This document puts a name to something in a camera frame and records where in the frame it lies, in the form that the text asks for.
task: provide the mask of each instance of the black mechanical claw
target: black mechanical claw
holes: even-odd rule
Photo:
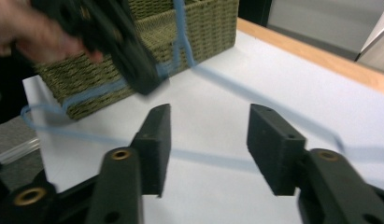
[[[110,54],[135,91],[147,95],[164,81],[139,39],[127,0],[32,0],[32,6],[81,37],[88,50]]]

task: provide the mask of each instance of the human hand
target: human hand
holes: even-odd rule
[[[99,63],[99,51],[87,51],[79,38],[68,35],[58,22],[30,7],[29,0],[0,0],[0,56],[11,54],[11,43],[37,63],[54,63],[82,52]]]

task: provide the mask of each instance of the wooden strip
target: wooden strip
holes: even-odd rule
[[[332,70],[343,77],[350,78],[369,88],[384,93],[384,74],[378,71],[366,68],[322,49],[309,46],[308,44],[291,39],[249,21],[238,19],[237,29],[261,39],[268,44],[309,60],[312,63]]]

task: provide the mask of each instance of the green basket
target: green basket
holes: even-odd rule
[[[187,35],[197,62],[202,62],[235,44],[238,1],[185,1]],[[143,43],[159,63],[171,61],[173,43],[177,35],[172,0],[129,0],[129,5]],[[170,75],[187,67],[186,57],[182,53],[180,67]],[[93,64],[82,55],[59,63],[37,65],[36,71],[61,105],[65,99],[77,93],[121,79],[110,57],[105,57],[103,63]],[[71,105],[66,113],[71,119],[82,119],[133,93],[131,88],[125,87]]]

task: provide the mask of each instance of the wicker basket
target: wicker basket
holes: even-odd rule
[[[197,62],[234,45],[238,0],[186,0],[185,3],[188,38]],[[159,63],[171,61],[177,33],[172,0],[129,0],[129,4],[143,43]],[[186,68],[182,54],[180,67],[171,75]],[[103,63],[92,64],[83,55],[60,63],[37,65],[36,71],[61,105],[77,93],[121,79],[109,57]],[[125,87],[71,105],[66,113],[71,119],[81,119],[133,93]]]

